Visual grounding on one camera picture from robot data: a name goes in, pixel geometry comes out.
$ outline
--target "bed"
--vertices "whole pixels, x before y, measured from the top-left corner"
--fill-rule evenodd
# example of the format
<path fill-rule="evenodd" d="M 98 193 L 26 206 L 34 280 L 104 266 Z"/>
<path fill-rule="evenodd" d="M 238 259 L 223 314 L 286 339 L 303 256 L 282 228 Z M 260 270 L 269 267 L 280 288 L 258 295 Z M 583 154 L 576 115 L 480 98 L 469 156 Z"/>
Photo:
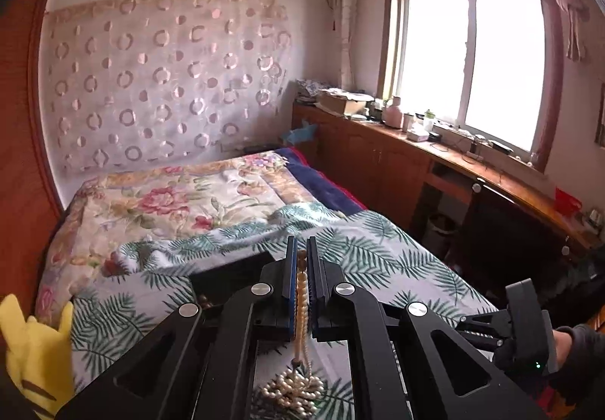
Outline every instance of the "bed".
<path fill-rule="evenodd" d="M 279 149 L 199 166 L 116 173 L 86 182 L 47 255 L 36 316 L 56 325 L 74 302 L 76 391 L 94 380 L 180 304 L 191 275 L 260 252 L 282 258 L 289 236 L 315 236 L 320 255 L 382 302 L 425 302 L 455 325 L 494 307 L 403 230 Z M 327 394 L 318 418 L 350 418 L 347 345 L 310 345 Z M 255 384 L 285 369 L 289 345 L 263 350 Z M 280 418 L 255 391 L 252 418 Z"/>

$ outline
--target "green leaf pattern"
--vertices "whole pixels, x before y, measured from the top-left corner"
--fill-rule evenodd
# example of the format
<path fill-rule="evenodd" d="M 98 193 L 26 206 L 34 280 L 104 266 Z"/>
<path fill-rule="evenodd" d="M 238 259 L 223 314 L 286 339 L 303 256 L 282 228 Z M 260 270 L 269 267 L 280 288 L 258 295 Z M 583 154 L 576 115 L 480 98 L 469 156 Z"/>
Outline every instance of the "green leaf pattern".
<path fill-rule="evenodd" d="M 217 227 L 189 239 L 134 241 L 120 246 L 117 261 L 127 273 L 99 278 L 74 300 L 71 333 L 74 381 L 85 387 L 168 314 L 195 301 L 192 273 L 268 251 L 284 257 L 288 236 L 304 245 L 317 240 L 320 256 L 342 266 L 345 278 L 377 299 L 405 307 L 422 301 L 454 326 L 464 314 L 492 305 L 404 231 L 378 213 L 350 217 L 317 202 L 286 205 L 267 220 Z M 285 369 L 291 344 L 275 344 L 259 356 L 255 384 Z M 326 395 L 317 418 L 354 417 L 346 342 L 310 343 L 314 373 L 320 370 Z M 296 419 L 255 393 L 251 418 Z"/>

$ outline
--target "person's hand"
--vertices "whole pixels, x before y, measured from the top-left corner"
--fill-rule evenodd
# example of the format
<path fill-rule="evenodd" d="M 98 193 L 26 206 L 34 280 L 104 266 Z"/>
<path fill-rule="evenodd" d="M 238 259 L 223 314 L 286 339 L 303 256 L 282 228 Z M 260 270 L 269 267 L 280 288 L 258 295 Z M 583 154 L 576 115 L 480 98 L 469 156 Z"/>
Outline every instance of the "person's hand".
<path fill-rule="evenodd" d="M 563 333 L 561 331 L 553 330 L 552 334 L 555 338 L 555 349 L 557 351 L 557 365 L 559 369 L 567 360 L 571 345 L 574 342 L 573 338 L 569 333 Z"/>

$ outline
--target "silver screw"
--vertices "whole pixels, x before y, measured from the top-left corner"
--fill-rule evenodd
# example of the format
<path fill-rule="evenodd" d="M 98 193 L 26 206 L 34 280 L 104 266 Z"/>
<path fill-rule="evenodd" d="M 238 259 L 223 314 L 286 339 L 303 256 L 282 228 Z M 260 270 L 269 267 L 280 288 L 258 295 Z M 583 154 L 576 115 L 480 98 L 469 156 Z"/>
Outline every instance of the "silver screw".
<path fill-rule="evenodd" d="M 188 302 L 187 304 L 183 304 L 178 308 L 178 313 L 183 317 L 193 317 L 198 313 L 199 310 L 200 308 L 197 307 L 197 305 Z"/>
<path fill-rule="evenodd" d="M 408 305 L 408 311 L 412 316 L 421 317 L 427 313 L 427 307 L 422 302 L 412 302 Z"/>
<path fill-rule="evenodd" d="M 351 295 L 353 292 L 355 292 L 355 287 L 350 283 L 339 283 L 337 285 L 337 293 L 340 295 Z"/>
<path fill-rule="evenodd" d="M 254 295 L 267 295 L 267 293 L 271 292 L 271 285 L 262 282 L 255 283 L 250 290 L 252 290 Z"/>

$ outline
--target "pearl necklace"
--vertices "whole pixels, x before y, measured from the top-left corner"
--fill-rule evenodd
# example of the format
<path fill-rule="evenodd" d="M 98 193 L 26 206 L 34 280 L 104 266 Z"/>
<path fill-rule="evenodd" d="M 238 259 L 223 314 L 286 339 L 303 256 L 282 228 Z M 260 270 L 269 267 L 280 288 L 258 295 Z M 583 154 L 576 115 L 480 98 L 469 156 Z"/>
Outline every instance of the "pearl necklace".
<path fill-rule="evenodd" d="M 263 396 L 275 400 L 285 408 L 293 410 L 302 418 L 317 412 L 314 401 L 324 395 L 324 383 L 311 374 L 307 328 L 309 326 L 309 286 L 307 284 L 307 252 L 296 253 L 296 321 L 294 328 L 294 358 L 292 367 L 278 374 L 261 389 Z M 305 374 L 299 372 L 304 366 Z"/>

